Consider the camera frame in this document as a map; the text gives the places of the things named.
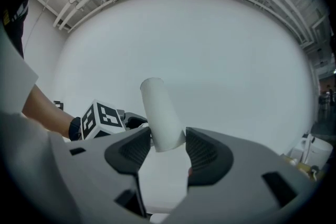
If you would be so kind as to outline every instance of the white backdrop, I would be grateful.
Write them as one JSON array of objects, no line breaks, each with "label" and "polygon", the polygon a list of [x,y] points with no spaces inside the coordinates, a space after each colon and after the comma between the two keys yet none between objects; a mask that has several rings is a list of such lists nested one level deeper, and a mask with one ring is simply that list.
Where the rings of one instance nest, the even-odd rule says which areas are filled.
[{"label": "white backdrop", "polygon": [[[95,98],[145,116],[140,84],[148,77],[164,80],[185,126],[253,140],[278,154],[313,124],[306,57],[280,24],[242,1],[116,4],[67,40],[55,99],[74,116]],[[154,166],[151,173],[169,176]]]}]

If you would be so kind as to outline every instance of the white cylinder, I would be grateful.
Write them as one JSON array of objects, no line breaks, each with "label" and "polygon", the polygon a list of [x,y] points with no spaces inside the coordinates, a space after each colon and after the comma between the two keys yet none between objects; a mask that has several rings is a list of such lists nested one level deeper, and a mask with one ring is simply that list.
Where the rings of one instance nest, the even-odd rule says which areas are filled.
[{"label": "white cylinder", "polygon": [[146,79],[142,82],[140,90],[156,151],[164,152],[182,145],[185,142],[183,126],[163,80]]}]

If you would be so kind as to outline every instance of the black strap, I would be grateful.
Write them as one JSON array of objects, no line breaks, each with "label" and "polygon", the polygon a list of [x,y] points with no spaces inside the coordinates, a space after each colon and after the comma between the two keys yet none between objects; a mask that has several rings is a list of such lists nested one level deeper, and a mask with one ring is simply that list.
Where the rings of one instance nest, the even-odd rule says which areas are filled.
[{"label": "black strap", "polygon": [[69,127],[69,138],[71,141],[76,141],[80,136],[80,117],[74,118]]}]

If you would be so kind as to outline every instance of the white wall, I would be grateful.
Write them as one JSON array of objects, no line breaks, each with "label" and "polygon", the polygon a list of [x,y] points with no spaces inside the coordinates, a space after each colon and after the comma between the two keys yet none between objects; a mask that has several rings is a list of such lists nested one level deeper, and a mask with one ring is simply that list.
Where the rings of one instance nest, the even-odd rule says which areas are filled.
[{"label": "white wall", "polygon": [[[74,116],[95,98],[145,116],[140,84],[148,77],[164,80],[184,125],[278,154],[313,124],[306,57],[281,25],[240,0],[127,0],[103,11],[67,40],[55,95]],[[182,153],[145,160],[140,186],[152,212],[186,194]]]},{"label": "white wall", "polygon": [[22,37],[25,61],[39,76],[36,84],[52,101],[55,67],[68,37],[66,31],[53,28],[55,19],[37,0],[29,0]]}]

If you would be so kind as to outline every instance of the white paper roll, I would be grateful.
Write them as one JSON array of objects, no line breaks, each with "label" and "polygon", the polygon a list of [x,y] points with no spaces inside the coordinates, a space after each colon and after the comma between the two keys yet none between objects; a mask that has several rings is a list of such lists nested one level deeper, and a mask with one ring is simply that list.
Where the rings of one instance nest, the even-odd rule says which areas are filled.
[{"label": "white paper roll", "polygon": [[163,80],[146,79],[142,82],[140,90],[156,151],[164,152],[182,145],[185,142],[183,126]]}]

